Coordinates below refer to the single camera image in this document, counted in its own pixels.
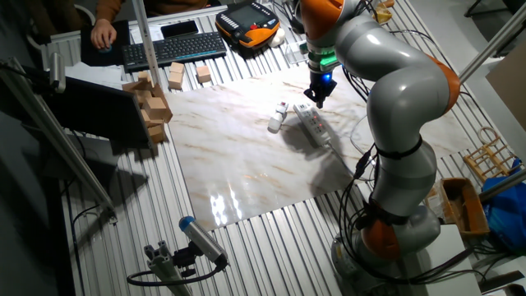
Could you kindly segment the person's hand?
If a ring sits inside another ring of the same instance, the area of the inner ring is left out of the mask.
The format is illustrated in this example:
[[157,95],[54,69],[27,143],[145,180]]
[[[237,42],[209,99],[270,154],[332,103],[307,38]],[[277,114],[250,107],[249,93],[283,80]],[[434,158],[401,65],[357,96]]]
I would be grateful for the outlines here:
[[95,22],[90,35],[91,43],[99,50],[110,49],[116,37],[117,31],[112,23],[105,19],[99,19]]

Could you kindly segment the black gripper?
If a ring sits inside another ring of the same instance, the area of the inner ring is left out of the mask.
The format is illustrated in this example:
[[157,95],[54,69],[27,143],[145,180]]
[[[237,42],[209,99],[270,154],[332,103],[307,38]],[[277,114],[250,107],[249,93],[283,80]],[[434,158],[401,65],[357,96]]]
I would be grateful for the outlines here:
[[337,82],[333,79],[333,73],[311,72],[310,82],[310,88],[304,90],[303,94],[314,102],[318,109],[323,108],[325,100],[330,97],[337,85]]

